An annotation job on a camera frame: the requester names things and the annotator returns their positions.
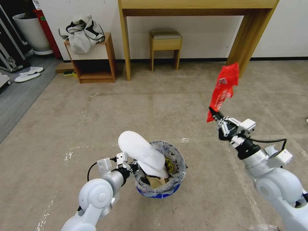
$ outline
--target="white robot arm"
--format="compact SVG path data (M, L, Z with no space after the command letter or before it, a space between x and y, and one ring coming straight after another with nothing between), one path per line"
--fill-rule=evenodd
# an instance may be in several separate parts
M281 215L286 229L308 231L308 194L299 179L282 168L293 157L284 148L286 139L277 140L285 141L281 151L275 150L274 146L263 151L259 145L253 144L253 141L261 141L250 138L256 126L254 121L247 119L240 122L224 117L212 108L210 112L217 122L219 139L229 141L238 151L238 158L245 163L245 171L256 190Z
M111 211L112 205L119 199L120 188L132 171L130 165L126 164L125 152L118 153L113 160L117 162L117 168L112 171L110 158L97 161L101 179L90 180L82 187L79 193L80 207L61 231L96 231L98 220Z

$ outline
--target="wooden console table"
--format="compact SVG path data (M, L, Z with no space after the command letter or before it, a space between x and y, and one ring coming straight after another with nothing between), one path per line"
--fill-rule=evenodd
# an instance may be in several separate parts
M279 0L118 0L127 80L131 58L127 19L130 16L244 15L226 65L239 63L240 77Z

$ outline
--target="table leg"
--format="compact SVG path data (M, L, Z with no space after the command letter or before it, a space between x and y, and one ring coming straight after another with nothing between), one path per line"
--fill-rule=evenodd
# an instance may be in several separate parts
M121 0L119 0L119 11L120 11L120 21L121 21L121 28L122 28L125 64L126 64L126 76L127 76L127 81L130 81L131 80L131 54L129 51L127 18L126 18L126 15L123 14L122 7L121 7Z
M153 49L154 39L150 36L150 65L151 70L154 71L154 49Z
M174 53L173 53L173 59L174 59L174 62L175 62L175 69L176 70L179 69L180 55L181 55L181 49L182 49L182 40L183 40L183 38L181 38L180 49L174 50Z
M226 65L235 62L239 63L240 78L249 63L249 60L256 49L274 10L275 8L251 10L244 16L226 62Z

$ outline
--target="white plant pot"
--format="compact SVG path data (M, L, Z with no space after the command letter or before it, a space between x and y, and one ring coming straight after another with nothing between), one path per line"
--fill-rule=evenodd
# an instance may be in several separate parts
M33 48L34 54L47 55L52 54L46 35L37 18L24 19L25 14L18 14L13 16L13 20L18 26L19 30L24 35L29 45Z

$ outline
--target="black cable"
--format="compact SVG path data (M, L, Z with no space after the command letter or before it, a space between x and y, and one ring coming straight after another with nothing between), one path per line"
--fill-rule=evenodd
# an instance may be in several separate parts
M95 162L94 164L91 165L91 167L89 168L88 170L88 176L87 176L87 180L89 181L89 175L90 175L90 171L91 171L91 168L93 168L94 165L96 165L97 162Z
M251 140L251 141L255 141L255 142L259 142L259 143L277 143L277 142L282 142L283 141L283 144L282 144L282 147L281 147L281 151L283 150L283 149L285 149L285 146L286 146L286 144L287 144L287 139L285 139L285 138L283 138L283 139L278 139L278 140L267 140L267 141L265 141L265 140L256 140L256 139L252 139L252 138L250 138L250 137L246 137L245 135L241 135L243 138L246 138L246 139L249 139L249 140Z

